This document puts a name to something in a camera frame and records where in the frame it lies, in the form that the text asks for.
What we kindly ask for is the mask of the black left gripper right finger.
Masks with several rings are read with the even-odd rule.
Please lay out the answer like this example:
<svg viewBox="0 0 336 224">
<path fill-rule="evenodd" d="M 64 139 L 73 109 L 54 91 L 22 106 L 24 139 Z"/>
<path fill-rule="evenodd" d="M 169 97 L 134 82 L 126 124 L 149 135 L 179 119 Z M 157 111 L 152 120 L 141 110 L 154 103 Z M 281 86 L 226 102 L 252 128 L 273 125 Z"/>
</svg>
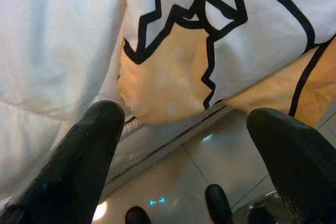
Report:
<svg viewBox="0 0 336 224">
<path fill-rule="evenodd" d="M 249 113 L 247 129 L 292 223 L 335 223 L 335 148 L 278 110 Z"/>
</svg>

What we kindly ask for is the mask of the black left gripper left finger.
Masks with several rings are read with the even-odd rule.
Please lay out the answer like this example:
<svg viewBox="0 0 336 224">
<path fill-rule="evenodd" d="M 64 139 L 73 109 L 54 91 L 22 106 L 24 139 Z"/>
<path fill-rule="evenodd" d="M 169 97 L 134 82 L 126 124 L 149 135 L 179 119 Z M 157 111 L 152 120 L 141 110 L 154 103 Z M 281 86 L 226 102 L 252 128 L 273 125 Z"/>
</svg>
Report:
<svg viewBox="0 0 336 224">
<path fill-rule="evenodd" d="M 68 131 L 1 223 L 91 223 L 124 127 L 115 102 L 94 103 Z"/>
</svg>

